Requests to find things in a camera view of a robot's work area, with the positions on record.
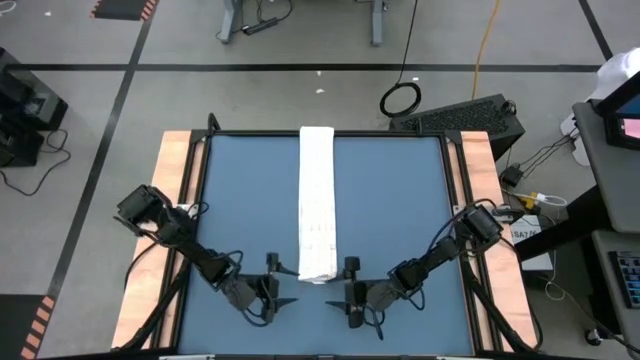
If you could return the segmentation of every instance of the metal frame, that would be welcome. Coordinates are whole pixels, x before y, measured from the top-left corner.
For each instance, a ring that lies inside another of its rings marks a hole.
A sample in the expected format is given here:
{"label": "metal frame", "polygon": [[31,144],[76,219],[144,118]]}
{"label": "metal frame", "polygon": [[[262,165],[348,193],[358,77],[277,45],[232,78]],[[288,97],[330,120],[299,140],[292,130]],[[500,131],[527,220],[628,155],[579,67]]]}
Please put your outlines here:
{"label": "metal frame", "polygon": [[[224,19],[218,39],[223,44],[231,42],[231,36],[234,29],[237,28],[237,20],[242,18],[244,0],[224,0]],[[371,45],[382,45],[382,14],[386,11],[386,3],[384,0],[371,1]]]}
{"label": "metal frame", "polygon": [[[208,165],[209,156],[211,153],[210,146],[213,141],[213,138],[216,135],[253,136],[253,137],[256,137],[256,136],[268,136],[268,137],[296,136],[297,137],[300,135],[300,132],[297,130],[283,130],[283,131],[271,131],[271,130],[247,131],[247,130],[215,130],[215,129],[193,130],[191,132],[191,139],[189,141],[189,149],[187,152],[187,159],[186,159],[185,169],[183,173],[182,184],[180,187],[179,202],[186,201],[188,186],[192,176],[192,167],[193,167],[193,161],[195,157],[195,151],[196,151],[196,147],[199,144],[201,144],[201,146],[204,146],[204,150],[203,150],[203,155],[200,162],[198,182],[196,185],[197,190],[196,190],[194,201],[195,202],[202,201],[203,187],[204,187],[204,183],[208,173],[207,165]],[[451,159],[449,155],[449,148],[447,146],[448,141],[453,141],[453,143],[455,144],[456,153],[458,154],[457,157],[458,157],[458,165],[460,167],[460,175],[462,179],[462,188],[463,188],[462,190],[464,192],[466,202],[468,203],[472,201],[471,199],[473,198],[473,196],[472,196],[471,185],[470,185],[471,182],[470,182],[469,173],[466,167],[466,161],[464,158],[462,144],[460,142],[461,137],[459,132],[451,132],[451,131],[447,131],[446,133],[444,131],[422,132],[421,129],[418,129],[418,131],[415,131],[415,132],[413,131],[349,131],[349,130],[339,131],[338,130],[335,132],[334,136],[336,137],[379,137],[379,138],[402,138],[402,137],[404,138],[421,138],[421,137],[437,138],[440,144],[440,151],[442,153],[442,166],[445,174],[445,182],[447,185],[449,202],[452,207],[451,209],[452,216],[453,216],[453,206],[459,205],[457,200],[455,182],[453,179],[453,170],[452,170]],[[167,262],[166,262],[165,271],[163,275],[163,288],[161,289],[160,296],[165,294],[166,289],[168,288],[168,285],[171,283],[171,279],[173,275],[173,267],[175,265],[175,255],[176,255],[175,251],[170,251],[167,254]],[[485,290],[487,290],[488,294],[491,296],[491,289],[488,284],[488,273],[487,273],[484,255],[477,256],[476,259],[478,260],[477,266],[478,266],[478,270],[479,270],[482,282],[485,286]],[[486,350],[483,348],[483,345],[482,345],[482,335],[480,332],[479,319],[478,319],[477,308],[475,303],[475,296],[473,295],[473,292],[470,290],[468,286],[468,282],[470,281],[470,279],[464,276],[464,273],[462,271],[461,271],[461,274],[462,274],[463,293],[465,296],[465,303],[467,307],[467,319],[469,321],[472,348],[473,348],[473,352],[475,354],[478,354],[479,352],[486,351]],[[181,289],[180,292],[178,293],[178,300],[176,305],[176,316],[174,318],[173,327],[171,330],[171,340],[169,344],[170,348],[176,348],[180,340],[184,306],[185,306],[186,297],[188,294],[187,289],[189,285],[189,276],[190,276],[190,271],[188,271],[186,274],[187,281],[185,283],[184,288]],[[501,337],[499,336],[499,333],[497,332],[495,325],[492,322],[490,322],[490,324],[491,324],[491,337],[492,337],[494,350],[502,351],[502,344],[500,341]],[[151,343],[152,348],[159,346],[159,338],[162,332],[161,326],[162,326],[162,323],[160,323],[158,328],[156,328],[156,330],[154,331],[154,334],[153,334],[154,337],[152,339],[157,339],[157,341],[155,342],[152,341]]]}

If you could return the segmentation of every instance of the desk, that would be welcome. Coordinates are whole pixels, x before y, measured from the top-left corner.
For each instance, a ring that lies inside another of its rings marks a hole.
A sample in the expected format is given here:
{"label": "desk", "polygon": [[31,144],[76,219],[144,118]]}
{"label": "desk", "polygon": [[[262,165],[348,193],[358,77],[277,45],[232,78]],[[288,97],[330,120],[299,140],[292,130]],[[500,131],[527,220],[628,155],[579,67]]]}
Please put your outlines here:
{"label": "desk", "polygon": [[[167,132],[164,134],[158,162],[153,178],[153,184],[158,186],[173,201],[179,195],[183,181],[185,164],[190,163],[191,173],[199,174],[198,159],[203,154],[202,149],[196,148],[193,161],[187,161],[189,139],[191,132]],[[462,133],[462,149],[467,163],[470,185],[474,198],[491,198],[496,202],[502,202],[502,195],[497,180],[496,169],[489,147],[486,133]],[[449,154],[454,169],[454,182],[459,202],[463,202],[462,178],[457,167],[456,150],[453,144],[449,144]],[[197,176],[191,176],[189,186],[186,188],[186,198],[194,199],[196,192]],[[506,227],[503,236],[510,239],[509,228]],[[138,240],[135,254],[142,251],[149,242],[146,239]],[[129,280],[123,299],[122,309],[118,325],[114,335],[113,346],[126,342],[145,320],[149,311],[155,305],[162,282],[163,269],[166,262],[167,250],[156,248],[150,252],[134,269]],[[491,283],[496,305],[501,309],[512,327],[530,345],[536,342],[526,294],[522,286],[521,275],[518,271],[518,263],[515,254],[504,245],[496,245],[486,254],[488,277]],[[492,349],[489,325],[486,314],[481,305],[476,301],[479,318],[479,332],[482,337],[482,348]],[[167,311],[164,319],[162,336],[159,339],[160,346],[168,346],[171,343],[171,329],[175,307]]]}
{"label": "desk", "polygon": [[[242,6],[244,0],[224,0],[224,20],[220,35],[220,42],[228,44],[231,41],[233,30],[238,29],[238,21],[241,21]],[[371,45],[382,45],[382,12],[385,11],[385,3],[383,0],[371,1]]]}
{"label": "desk", "polygon": [[516,245],[523,261],[597,229],[640,234],[640,151],[607,144],[604,120],[590,103],[574,105],[573,113],[597,184],[567,206],[567,221]]}

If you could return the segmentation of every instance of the blue table surface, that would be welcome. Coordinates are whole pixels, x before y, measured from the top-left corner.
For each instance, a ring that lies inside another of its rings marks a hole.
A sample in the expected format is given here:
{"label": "blue table surface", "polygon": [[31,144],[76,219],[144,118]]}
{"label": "blue table surface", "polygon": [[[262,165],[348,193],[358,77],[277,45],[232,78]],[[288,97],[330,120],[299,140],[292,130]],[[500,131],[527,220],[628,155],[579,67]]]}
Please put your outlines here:
{"label": "blue table surface", "polygon": [[[243,273],[263,274],[268,252],[298,268],[298,137],[215,136],[203,200],[210,210],[197,240],[221,252],[242,250]],[[338,265],[359,256],[360,279],[385,278],[420,256],[451,216],[442,155],[435,138],[341,138],[334,141]],[[181,354],[471,355],[459,264],[425,282],[426,307],[408,301],[387,310],[384,341],[369,326],[349,329],[326,305],[344,299],[342,283],[313,285],[276,275],[285,306],[266,328],[249,325],[221,294],[192,275]],[[259,302],[253,304],[259,310]]]}

